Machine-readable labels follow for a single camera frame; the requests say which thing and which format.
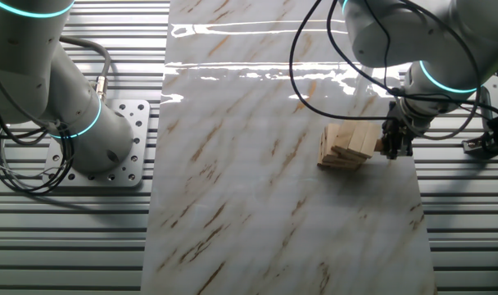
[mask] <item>jenga block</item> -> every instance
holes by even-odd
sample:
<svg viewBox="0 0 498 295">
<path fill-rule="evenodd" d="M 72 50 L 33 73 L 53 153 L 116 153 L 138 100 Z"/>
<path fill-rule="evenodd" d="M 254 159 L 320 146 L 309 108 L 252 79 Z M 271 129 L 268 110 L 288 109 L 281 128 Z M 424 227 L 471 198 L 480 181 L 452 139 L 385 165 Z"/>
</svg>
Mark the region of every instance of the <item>jenga block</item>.
<svg viewBox="0 0 498 295">
<path fill-rule="evenodd" d="M 383 151 L 383 142 L 381 139 L 377 139 L 377 145 L 374 147 L 375 152 Z"/>
<path fill-rule="evenodd" d="M 332 142 L 338 135 L 338 130 L 340 130 L 340 125 L 337 124 L 329 124 L 325 127 L 325 141 L 326 141 L 326 146 L 325 146 L 325 154 L 331 155 L 333 154 L 333 150 L 331 147 L 333 146 Z"/>
<path fill-rule="evenodd" d="M 320 147 L 318 150 L 318 164 L 322 164 L 322 159 L 324 159 L 324 135 L 325 131 L 322 133 L 322 136 L 320 137 Z"/>
<path fill-rule="evenodd" d="M 377 145 L 378 136 L 382 131 L 382 127 L 376 124 L 369 124 L 367 134 L 365 135 L 364 144 L 360 153 L 370 159 L 373 156 L 374 150 Z"/>
<path fill-rule="evenodd" d="M 364 163 L 365 161 L 367 161 L 367 159 L 365 157 L 361 157 L 361 156 L 355 155 L 355 154 L 350 153 L 350 152 L 340 153 L 340 158 L 347 159 L 347 160 L 353 161 L 355 163 Z"/>
<path fill-rule="evenodd" d="M 368 121 L 360 121 L 356 124 L 355 131 L 349 142 L 349 147 L 347 151 L 356 154 L 357 156 L 367 157 L 363 155 L 360 151 L 362 150 L 362 145 L 364 145 L 365 135 L 369 130 L 370 123 Z"/>
<path fill-rule="evenodd" d="M 335 152 L 347 152 L 349 147 L 349 142 L 355 132 L 356 125 L 358 124 L 355 120 L 345 120 L 340 129 L 338 130 L 337 137 L 334 139 L 332 150 Z"/>
<path fill-rule="evenodd" d="M 331 149 L 331 142 L 337 137 L 338 130 L 340 129 L 340 125 L 329 124 L 324 129 L 324 154 L 323 154 L 323 162 L 332 162 L 332 163 L 349 163 L 356 164 L 357 160 L 343 158 L 339 152 L 335 152 Z"/>
<path fill-rule="evenodd" d="M 355 163 L 355 164 L 323 163 L 321 166 L 326 166 L 326 167 L 331 167 L 331 168 L 338 168 L 338 169 L 357 170 L 358 168 L 360 168 L 361 164 L 359 164 L 359 163 Z"/>
</svg>

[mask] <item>slotted metal table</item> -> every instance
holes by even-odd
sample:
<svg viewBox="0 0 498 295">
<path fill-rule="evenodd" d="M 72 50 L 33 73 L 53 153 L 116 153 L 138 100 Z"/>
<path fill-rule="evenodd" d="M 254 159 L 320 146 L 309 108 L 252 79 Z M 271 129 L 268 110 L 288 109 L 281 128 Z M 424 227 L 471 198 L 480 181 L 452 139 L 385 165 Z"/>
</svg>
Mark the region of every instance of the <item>slotted metal table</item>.
<svg viewBox="0 0 498 295">
<path fill-rule="evenodd" d="M 114 64 L 107 96 L 151 103 L 143 185 L 50 197 L 88 209 L 73 211 L 22 197 L 0 182 L 0 295 L 140 294 L 169 9 L 169 0 L 76 1 L 64 34 L 109 49 Z M 65 47 L 87 78 L 95 80 L 102 58 Z M 431 132 L 451 131 L 465 117 L 460 111 L 442 116 L 433 121 Z M 476 119 L 457 138 L 414 142 L 441 295 L 498 295 L 498 157 L 476 161 L 460 146 L 463 138 L 481 131 Z M 49 140 L 34 147 L 8 143 L 12 166 L 23 173 L 42 170 Z"/>
</svg>

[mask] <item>marble surface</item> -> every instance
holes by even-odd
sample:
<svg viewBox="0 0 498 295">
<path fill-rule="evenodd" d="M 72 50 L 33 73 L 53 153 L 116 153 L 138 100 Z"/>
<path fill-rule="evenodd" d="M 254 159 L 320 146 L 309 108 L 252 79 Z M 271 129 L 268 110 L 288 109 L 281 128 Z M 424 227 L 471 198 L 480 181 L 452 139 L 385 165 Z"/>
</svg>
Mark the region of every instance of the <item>marble surface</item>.
<svg viewBox="0 0 498 295">
<path fill-rule="evenodd" d="M 385 116 L 385 93 L 330 47 L 329 4 L 300 39 L 299 89 L 328 112 Z M 287 74 L 311 5 L 171 2 L 143 294 L 435 293 L 413 159 L 316 166 L 324 126 L 339 122 L 305 109 Z"/>
</svg>

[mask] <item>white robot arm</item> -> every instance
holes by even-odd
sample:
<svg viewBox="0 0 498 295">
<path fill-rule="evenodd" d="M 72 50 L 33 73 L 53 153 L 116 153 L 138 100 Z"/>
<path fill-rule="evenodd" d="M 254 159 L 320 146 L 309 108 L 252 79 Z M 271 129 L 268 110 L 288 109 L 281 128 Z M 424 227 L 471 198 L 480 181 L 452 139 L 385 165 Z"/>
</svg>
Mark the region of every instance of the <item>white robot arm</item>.
<svg viewBox="0 0 498 295">
<path fill-rule="evenodd" d="M 0 115 L 11 124 L 29 121 L 28 115 L 38 118 L 56 141 L 58 126 L 47 122 L 61 122 L 74 141 L 73 168 L 90 175 L 128 156 L 133 131 L 60 45 L 73 5 L 74 0 L 0 0 Z"/>
<path fill-rule="evenodd" d="M 369 67 L 385 66 L 387 36 L 380 24 L 391 38 L 387 65 L 414 62 L 405 79 L 403 93 L 443 93 L 455 100 L 467 100 L 473 95 L 477 88 L 473 63 L 459 42 L 436 21 L 411 10 L 398 0 L 339 1 L 352 49 L 359 62 Z M 474 57 L 481 83 L 494 75 L 498 70 L 498 0 L 412 2 L 432 12 L 461 37 Z M 436 116 L 458 107 L 450 102 L 422 102 L 404 98 L 397 108 L 398 114 L 390 116 L 404 116 L 414 129 L 423 133 Z M 384 132 L 393 128 L 389 125 L 384 125 Z M 396 147 L 397 151 L 385 152 L 388 156 L 396 157 L 410 152 L 405 148 L 401 144 Z"/>
</svg>

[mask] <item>mounting plate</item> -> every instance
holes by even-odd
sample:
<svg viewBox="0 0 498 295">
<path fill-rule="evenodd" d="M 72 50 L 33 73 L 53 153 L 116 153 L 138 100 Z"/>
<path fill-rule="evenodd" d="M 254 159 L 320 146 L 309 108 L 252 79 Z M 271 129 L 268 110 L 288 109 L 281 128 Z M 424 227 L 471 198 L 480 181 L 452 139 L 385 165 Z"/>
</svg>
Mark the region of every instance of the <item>mounting plate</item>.
<svg viewBox="0 0 498 295">
<path fill-rule="evenodd" d="M 149 102 L 137 99 L 109 99 L 106 104 L 110 109 L 119 112 L 129 121 L 133 127 L 133 138 L 138 138 L 139 141 L 134 141 L 129 155 L 115 169 L 94 175 L 82 174 L 75 169 L 71 169 L 59 187 L 132 188 L 142 183 L 143 160 L 147 146 L 147 128 L 151 112 Z M 141 126 L 136 125 L 138 121 L 142 122 Z M 51 140 L 45 170 L 59 166 L 58 157 L 55 156 L 61 156 L 61 147 L 56 140 Z M 50 173 L 54 174 L 56 171 L 52 169 Z M 43 182 L 47 181 L 48 175 L 44 175 Z"/>
</svg>

